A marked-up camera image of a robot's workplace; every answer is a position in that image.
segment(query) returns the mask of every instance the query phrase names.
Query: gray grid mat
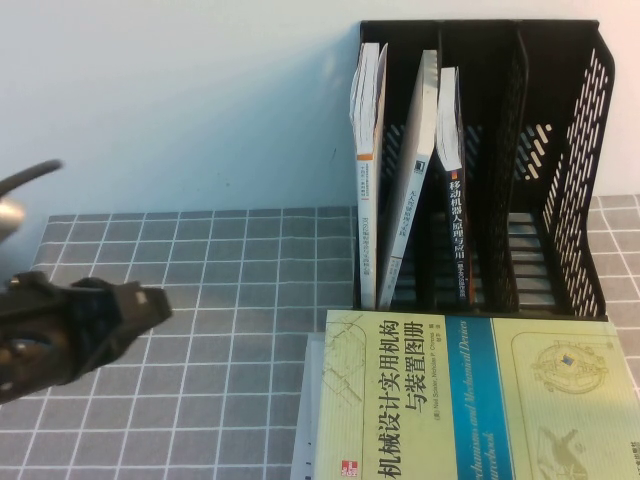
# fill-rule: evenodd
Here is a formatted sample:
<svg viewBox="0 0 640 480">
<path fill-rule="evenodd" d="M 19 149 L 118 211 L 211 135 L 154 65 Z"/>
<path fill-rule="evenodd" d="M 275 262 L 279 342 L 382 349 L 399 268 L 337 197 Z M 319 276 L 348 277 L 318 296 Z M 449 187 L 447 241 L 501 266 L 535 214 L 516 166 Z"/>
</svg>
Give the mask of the gray grid mat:
<svg viewBox="0 0 640 480">
<path fill-rule="evenodd" d="M 306 332 L 350 307 L 352 210 L 52 217 L 36 268 L 163 286 L 116 364 L 0 409 L 0 479 L 286 479 Z"/>
</svg>

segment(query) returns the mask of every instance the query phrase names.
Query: white grid line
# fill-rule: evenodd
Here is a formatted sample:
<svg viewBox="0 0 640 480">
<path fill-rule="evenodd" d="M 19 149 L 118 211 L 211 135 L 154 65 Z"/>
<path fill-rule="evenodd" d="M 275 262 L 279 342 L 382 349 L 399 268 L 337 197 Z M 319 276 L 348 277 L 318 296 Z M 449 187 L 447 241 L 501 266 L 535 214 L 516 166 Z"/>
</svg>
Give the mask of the white grid line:
<svg viewBox="0 0 640 480">
<path fill-rule="evenodd" d="M 232 393 L 229 396 L 233 396 L 233 397 L 264 397 L 269 395 L 268 392 L 240 392 L 240 393 Z M 300 395 L 300 392 L 275 392 L 274 395 Z M 88 398 L 102 398 L 102 399 L 107 399 L 107 398 L 178 398 L 179 396 L 183 396 L 183 397 L 222 397 L 224 396 L 224 393 L 147 393 L 147 394 L 139 394 L 139 395 L 92 395 L 91 397 L 89 397 L 88 395 L 52 395 L 51 399 L 52 400 L 86 400 Z M 22 400 L 25 401 L 29 401 L 29 400 L 42 400 L 44 397 L 33 397 L 33 396 L 29 396 L 29 397 L 24 397 L 22 398 Z"/>
<path fill-rule="evenodd" d="M 241 264 L 242 261 L 244 261 L 244 254 L 245 251 L 247 249 L 247 231 L 249 229 L 249 217 L 248 217 L 248 212 L 247 212 L 247 217 L 245 219 L 245 223 L 244 223 L 244 238 L 242 240 L 242 254 L 241 254 Z M 231 332 L 235 333 L 236 331 L 236 318 L 238 317 L 238 304 L 240 303 L 240 286 L 238 286 L 238 288 L 236 289 L 236 304 L 235 304 L 235 310 L 233 311 L 233 321 L 231 323 Z M 220 410 L 220 426 L 223 427 L 224 426 L 224 411 L 226 408 L 226 403 L 227 403 L 227 394 L 229 393 L 229 377 L 231 376 L 231 356 L 233 355 L 233 338 L 234 336 L 231 335 L 231 340 L 229 342 L 229 357 L 228 357 L 228 364 L 227 364 L 227 372 L 226 372 L 226 377 L 224 380 L 224 395 L 222 397 L 222 405 L 221 405 L 221 410 Z M 216 444 L 216 457 L 215 457 L 215 466 L 214 466 L 214 470 L 213 470 L 213 480 L 216 479 L 216 477 L 218 476 L 218 464 L 220 462 L 220 452 L 221 452 L 221 447 L 220 445 L 222 444 L 222 429 L 220 429 L 218 431 L 218 442 Z"/>
<path fill-rule="evenodd" d="M 172 428 L 172 427 L 153 427 L 153 428 L 130 428 L 129 432 L 171 432 L 171 431 L 178 431 L 178 432 L 211 432 L 214 430 L 224 430 L 224 431 L 237 431 L 237 430 L 264 430 L 268 428 L 268 426 L 265 425 L 255 425 L 255 426 L 251 426 L 251 427 L 224 427 L 224 428 L 220 428 L 220 427 L 177 427 L 177 428 Z M 296 427 L 295 426 L 281 426 L 278 427 L 278 429 L 285 429 L 285 430 L 295 430 Z M 38 429 L 38 433 L 82 433 L 82 432 L 90 432 L 90 433 L 122 433 L 125 432 L 127 429 L 126 428 L 59 428 L 59 429 Z M 26 429 L 7 429 L 7 430 L 0 430 L 0 433 L 32 433 L 35 430 L 33 428 L 26 428 Z"/>
<path fill-rule="evenodd" d="M 211 226 L 209 228 L 209 238 L 211 238 L 211 235 L 213 234 L 213 222 L 211 222 Z M 207 248 L 205 251 L 205 256 L 204 258 L 207 258 L 209 256 L 209 248 L 211 247 L 211 242 L 207 242 Z M 202 275 L 200 277 L 200 289 L 198 290 L 198 297 L 196 298 L 196 306 L 200 305 L 200 297 L 202 295 L 202 283 L 204 283 L 204 275 L 206 272 L 206 268 L 202 269 Z M 189 356 L 191 355 L 191 346 L 193 345 L 193 337 L 194 337 L 194 332 L 196 329 L 196 318 L 197 318 L 198 312 L 197 310 L 194 312 L 193 315 L 193 321 L 191 322 L 191 332 L 189 334 L 189 343 L 187 345 L 187 355 L 185 357 L 185 366 L 184 369 L 182 370 L 182 380 L 180 381 L 180 393 L 184 392 L 184 383 L 185 380 L 187 378 L 187 369 L 188 369 L 188 362 L 189 362 Z M 178 396 L 178 403 L 176 405 L 176 413 L 173 417 L 173 429 L 171 430 L 171 439 L 169 440 L 169 450 L 167 451 L 167 462 L 165 464 L 165 471 L 164 471 L 164 476 L 163 479 L 167 480 L 167 476 L 169 475 L 169 465 L 171 464 L 171 453 L 173 450 L 173 442 L 175 440 L 175 436 L 176 436 L 176 430 L 178 427 L 178 418 L 180 417 L 180 405 L 182 403 L 182 395 Z"/>
<path fill-rule="evenodd" d="M 609 208 L 608 210 L 618 210 L 618 208 Z M 180 213 L 194 213 L 194 212 L 177 212 L 178 214 Z M 306 218 L 306 219 L 313 219 L 315 218 L 312 215 L 288 215 L 288 214 L 283 214 L 282 215 L 283 218 Z M 252 216 L 248 216 L 248 217 L 201 217 L 201 218 L 178 218 L 178 217 L 173 217 L 173 218 L 147 218 L 144 221 L 145 222 L 149 222 L 149 223 L 153 223 L 153 222 L 194 222 L 194 221 L 225 221 L 225 220 L 244 220 L 245 218 L 248 218 L 249 220 L 277 220 L 279 217 L 277 215 L 273 216 L 273 217 L 252 217 Z M 332 215 L 332 216 L 327 216 L 327 217 L 321 217 L 323 220 L 338 220 L 338 219 L 344 219 L 344 218 L 349 218 L 348 215 Z M 69 221 L 63 221 L 63 220 L 48 220 L 47 224 L 51 225 L 51 224 L 69 224 L 69 223 L 73 223 L 76 220 L 69 220 Z M 122 222 L 122 223 L 140 223 L 143 221 L 143 219 L 141 218 L 134 218 L 134 219 L 115 219 L 113 220 L 114 222 Z M 77 220 L 78 223 L 105 223 L 106 220 Z"/>
<path fill-rule="evenodd" d="M 280 284 L 280 255 L 282 253 L 282 227 L 284 224 L 284 217 L 282 216 L 282 210 L 280 210 L 280 241 L 278 242 L 278 267 L 276 269 L 276 293 L 275 293 L 275 304 L 278 305 L 278 295 L 279 289 L 278 285 Z M 269 396 L 267 397 L 267 431 L 265 433 L 264 438 L 264 469 L 262 470 L 262 480 L 267 480 L 267 463 L 269 456 L 269 429 L 271 426 L 271 397 L 273 394 L 273 369 L 275 360 L 275 350 L 276 350 L 276 322 L 278 316 L 278 309 L 273 309 L 273 326 L 271 330 L 271 366 L 269 367 Z"/>
<path fill-rule="evenodd" d="M 291 238 L 295 238 L 297 240 L 313 240 L 313 237 L 304 237 L 304 236 L 294 236 L 294 235 L 285 235 L 283 237 L 251 237 L 251 238 L 247 238 L 248 241 L 252 241 L 252 240 L 259 240 L 259 241 L 277 241 L 278 239 L 283 239 L 283 240 L 287 240 L 287 239 L 291 239 Z M 340 239 L 348 239 L 349 237 L 346 235 L 327 235 L 324 237 L 317 237 L 318 240 L 340 240 Z M 241 241 L 242 238 L 236 238 L 236 237 L 232 237 L 232 238 L 177 238 L 175 240 L 175 243 L 191 243 L 191 242 L 239 242 Z M 114 243 L 114 244 L 119 244 L 119 243 L 133 243 L 134 240 L 107 240 L 106 243 Z M 144 239 L 141 240 L 141 243 L 170 243 L 173 242 L 173 240 L 171 240 L 170 238 L 160 238 L 160 239 Z M 69 243 L 70 245 L 90 245 L 90 244 L 96 244 L 96 243 L 100 243 L 97 240 L 94 241 L 88 241 L 88 240 L 77 240 L 77 241 L 70 241 L 70 242 L 55 242 L 55 241 L 47 241 L 47 242 L 42 242 L 42 245 L 61 245 L 63 243 Z"/>
<path fill-rule="evenodd" d="M 313 258 L 285 258 L 282 257 L 282 260 L 293 260 L 296 262 L 315 262 L 316 260 L 314 260 Z M 336 257 L 336 258 L 318 258 L 317 261 L 322 262 L 322 261 L 349 261 L 349 259 L 347 257 Z M 271 259 L 271 260 L 245 260 L 243 263 L 276 263 L 277 259 Z M 97 265 L 126 265 L 129 262 L 97 262 Z M 166 265 L 167 263 L 240 263 L 240 260 L 167 260 L 165 262 L 135 262 L 136 265 Z M 83 267 L 83 266 L 90 266 L 93 265 L 92 263 L 73 263 L 73 262 L 68 262 L 68 263 L 47 263 L 47 262 L 43 262 L 43 263 L 38 263 L 36 264 L 37 266 L 43 266 L 43 267 L 52 267 L 55 265 L 64 265 L 64 266 L 78 266 L 78 267 Z"/>
<path fill-rule="evenodd" d="M 318 331 L 318 210 L 316 209 L 316 239 L 314 242 L 314 280 L 315 285 L 313 287 L 313 331 Z M 349 218 L 349 228 L 351 228 L 351 218 Z"/>
<path fill-rule="evenodd" d="M 96 257 L 94 259 L 93 265 L 91 266 L 91 270 L 89 270 L 89 277 L 91 277 L 93 275 L 93 270 L 96 268 L 96 261 L 98 260 L 98 257 L 100 256 L 100 251 L 102 250 L 102 247 L 104 246 L 104 239 L 107 237 L 107 231 L 109 230 L 109 225 L 111 224 L 111 217 L 112 215 L 109 215 L 109 219 L 107 220 L 107 226 L 104 229 L 104 233 L 102 234 L 102 240 L 100 242 L 100 247 L 98 248 L 98 253 L 96 253 Z M 78 448 L 80 447 L 80 440 L 82 439 L 82 430 L 84 429 L 84 426 L 87 423 L 87 417 L 89 416 L 89 408 L 91 407 L 91 402 L 92 402 L 92 398 L 93 394 L 96 391 L 96 386 L 98 385 L 98 377 L 100 376 L 100 369 L 96 369 L 95 370 L 96 374 L 93 378 L 93 383 L 91 385 L 91 393 L 89 394 L 89 400 L 87 401 L 87 405 L 84 407 L 84 413 L 82 415 L 82 421 L 80 422 L 80 433 L 78 434 L 78 437 L 76 438 L 76 444 L 73 447 L 73 453 L 71 454 L 71 458 L 69 459 L 69 466 L 71 467 L 73 465 L 73 463 L 76 461 L 76 455 L 78 454 Z M 65 477 L 66 480 L 69 480 L 69 478 L 71 477 L 71 469 L 69 469 L 67 471 L 67 476 Z"/>
<path fill-rule="evenodd" d="M 73 219 L 73 223 L 71 224 L 71 228 L 69 228 L 69 232 L 67 233 L 67 240 L 69 240 L 69 238 L 71 237 L 71 232 L 73 232 L 73 229 L 75 227 L 75 220 L 76 218 Z M 62 260 L 62 254 L 64 253 L 64 249 L 65 247 L 63 246 L 60 249 L 60 253 L 58 255 L 58 262 Z M 56 273 L 56 269 L 58 268 L 57 265 L 55 265 L 53 267 L 53 270 L 51 271 L 51 278 L 50 280 L 53 280 L 55 273 Z M 27 451 L 24 454 L 24 458 L 22 459 L 22 468 L 24 469 L 24 467 L 27 465 L 27 460 L 29 459 L 29 455 L 31 455 L 31 449 L 33 448 L 33 444 L 35 443 L 35 439 L 36 439 L 36 435 L 38 434 L 38 428 L 40 427 L 40 423 L 42 422 L 42 417 L 44 416 L 44 410 L 47 406 L 47 400 L 49 399 L 49 396 L 51 395 L 51 388 L 49 387 L 47 389 L 47 393 L 44 396 L 44 401 L 42 402 L 42 405 L 40 406 L 40 413 L 38 414 L 38 419 L 36 420 L 36 426 L 33 430 L 33 434 L 31 435 L 31 439 L 29 440 L 29 446 L 27 447 Z M 24 470 L 20 470 L 20 474 L 18 475 L 18 480 L 22 479 L 22 474 L 24 473 Z"/>
<path fill-rule="evenodd" d="M 270 463 L 267 465 L 268 467 L 290 467 L 290 463 Z M 222 468 L 261 468 L 261 463 L 233 463 L 233 464 L 223 464 L 220 465 Z M 73 467 L 69 467 L 67 465 L 29 465 L 25 467 L 26 470 L 66 470 L 67 468 L 71 468 L 72 470 L 115 470 L 116 467 L 113 465 L 74 465 Z M 164 469 L 164 465 L 125 465 L 122 467 L 123 470 L 161 470 Z M 202 465 L 169 465 L 169 468 L 206 468 L 206 469 L 214 469 L 213 465 L 202 464 Z M 22 469 L 22 467 L 18 465 L 2 465 L 0 466 L 0 472 L 3 470 L 18 470 Z"/>
<path fill-rule="evenodd" d="M 179 223 L 176 222 L 176 228 L 173 232 L 173 238 L 175 240 L 176 236 L 178 235 L 178 225 Z M 140 228 L 140 234 L 138 236 L 138 238 L 140 238 L 140 236 L 142 236 L 142 230 L 144 229 L 144 222 L 142 225 L 142 228 Z M 133 256 L 131 257 L 131 264 L 129 265 L 129 270 L 127 271 L 127 279 L 129 278 L 129 275 L 131 274 L 131 267 L 133 265 L 133 259 L 135 258 L 135 250 L 137 250 L 138 245 L 140 244 L 140 242 L 136 243 L 136 246 L 134 247 L 134 253 Z M 173 253 L 173 246 L 175 245 L 175 243 L 171 244 L 171 248 L 169 249 L 169 258 L 171 258 L 171 254 Z M 167 263 L 167 267 L 165 268 L 164 271 L 164 278 L 162 279 L 163 283 L 167 278 L 167 273 L 169 272 L 169 264 Z M 136 384 L 136 389 L 135 389 L 135 393 L 134 393 L 134 397 L 133 397 L 133 401 L 131 402 L 131 410 L 129 411 L 129 418 L 127 420 L 127 428 L 125 429 L 124 432 L 124 437 L 122 438 L 122 446 L 120 447 L 120 455 L 118 456 L 118 464 L 116 466 L 116 475 L 115 475 L 115 479 L 117 480 L 118 477 L 120 476 L 120 469 L 122 468 L 122 460 L 124 458 L 124 450 L 125 450 L 125 446 L 127 445 L 127 439 L 129 437 L 129 429 L 131 428 L 131 422 L 133 421 L 133 412 L 136 408 L 136 400 L 138 398 L 138 394 L 140 393 L 140 385 L 142 384 L 142 376 L 144 374 L 144 367 L 145 367 L 145 363 L 147 362 L 147 357 L 149 355 L 149 347 L 151 345 L 151 339 L 147 339 L 147 344 L 145 345 L 145 349 L 144 349 L 144 356 L 142 357 L 142 367 L 140 368 L 140 373 L 138 374 L 138 383 Z"/>
</svg>

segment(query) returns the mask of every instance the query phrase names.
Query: light blue wall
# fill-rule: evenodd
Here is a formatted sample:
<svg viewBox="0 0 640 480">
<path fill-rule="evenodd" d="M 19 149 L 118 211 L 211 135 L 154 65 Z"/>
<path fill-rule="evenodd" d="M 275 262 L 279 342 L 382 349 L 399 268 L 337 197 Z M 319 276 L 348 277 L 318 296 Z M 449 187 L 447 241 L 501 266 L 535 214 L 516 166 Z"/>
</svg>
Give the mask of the light blue wall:
<svg viewBox="0 0 640 480">
<path fill-rule="evenodd" d="M 353 204 L 347 99 L 363 18 L 601 17 L 616 90 L 630 95 L 614 102 L 609 130 L 621 133 L 608 133 L 599 193 L 630 191 L 640 167 L 618 150 L 635 145 L 640 119 L 631 10 L 627 0 L 4 0 L 0 175 L 48 158 L 66 168 L 16 195 L 30 217 L 0 247 L 0 272 L 30 264 L 50 214 Z M 616 179 L 622 167 L 630 174 Z"/>
</svg>

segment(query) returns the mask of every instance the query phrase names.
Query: book title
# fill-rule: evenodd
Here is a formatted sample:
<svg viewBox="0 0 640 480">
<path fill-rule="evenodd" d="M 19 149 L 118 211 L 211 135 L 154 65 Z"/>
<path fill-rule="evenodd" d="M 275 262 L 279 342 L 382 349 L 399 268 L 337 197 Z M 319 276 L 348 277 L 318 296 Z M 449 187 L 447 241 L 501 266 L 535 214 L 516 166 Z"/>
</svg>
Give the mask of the book title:
<svg viewBox="0 0 640 480">
<path fill-rule="evenodd" d="M 378 475 L 397 479 L 402 476 L 402 410 L 422 414 L 427 403 L 424 325 L 383 320 L 379 334 Z"/>
</svg>

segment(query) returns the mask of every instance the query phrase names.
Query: book cover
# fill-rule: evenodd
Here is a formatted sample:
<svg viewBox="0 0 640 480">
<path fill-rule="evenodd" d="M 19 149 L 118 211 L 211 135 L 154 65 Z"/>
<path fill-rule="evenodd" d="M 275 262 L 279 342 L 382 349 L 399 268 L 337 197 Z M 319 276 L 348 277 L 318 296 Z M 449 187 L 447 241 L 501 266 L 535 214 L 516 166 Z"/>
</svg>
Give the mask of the book cover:
<svg viewBox="0 0 640 480">
<path fill-rule="evenodd" d="M 438 52 L 425 50 L 416 75 L 382 242 L 378 309 L 388 310 L 402 265 L 427 167 L 435 146 Z"/>
<path fill-rule="evenodd" d="M 445 213 L 451 239 L 456 302 L 473 303 L 471 251 L 467 218 L 464 134 L 457 68 L 443 68 L 438 99 L 436 148 L 445 177 Z"/>
<path fill-rule="evenodd" d="M 612 325 L 330 311 L 315 477 L 640 477 Z"/>
</svg>

